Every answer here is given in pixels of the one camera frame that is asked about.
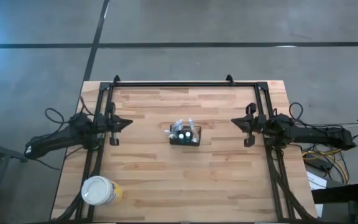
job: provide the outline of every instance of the gray floor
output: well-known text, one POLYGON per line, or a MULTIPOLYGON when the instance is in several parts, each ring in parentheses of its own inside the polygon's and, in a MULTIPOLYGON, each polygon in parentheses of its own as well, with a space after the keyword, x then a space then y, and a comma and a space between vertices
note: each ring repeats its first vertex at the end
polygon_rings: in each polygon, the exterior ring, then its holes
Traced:
MULTIPOLYGON (((0 1, 0 44, 92 43, 103 0, 0 1)), ((101 42, 358 41, 358 0, 111 0, 101 42)), ((90 49, 0 49, 0 145, 22 152, 75 110, 90 49)), ((355 122, 358 47, 99 49, 91 80, 285 80, 309 123, 355 122)), ((42 158, 61 166, 63 150, 42 158)), ((358 149, 346 152, 358 183, 358 149)), ((48 220, 60 174, 13 162, 0 223, 48 220)))

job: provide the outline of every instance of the wooden table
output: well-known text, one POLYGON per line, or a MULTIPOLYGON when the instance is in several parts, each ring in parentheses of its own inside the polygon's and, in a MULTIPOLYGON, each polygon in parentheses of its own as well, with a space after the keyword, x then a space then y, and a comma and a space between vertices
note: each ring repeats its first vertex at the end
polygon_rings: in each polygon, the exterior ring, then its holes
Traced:
MULTIPOLYGON (((91 111, 99 83, 83 85, 81 94, 91 111)), ((268 85, 273 108, 288 114, 284 82, 268 81, 268 85)), ((124 197, 116 205, 96 207, 94 222, 276 220, 262 136, 245 148, 246 135, 230 122, 245 116, 245 107, 255 102, 253 88, 125 87, 114 89, 113 101, 116 114, 134 122, 117 134, 120 146, 110 146, 106 138, 101 175, 120 184, 124 197), (189 117, 203 129, 201 145, 170 145, 164 130, 189 117)), ((78 193, 85 157, 82 150, 66 159, 52 218, 78 193)), ((286 148, 284 159, 291 190, 316 216, 300 150, 286 148)))

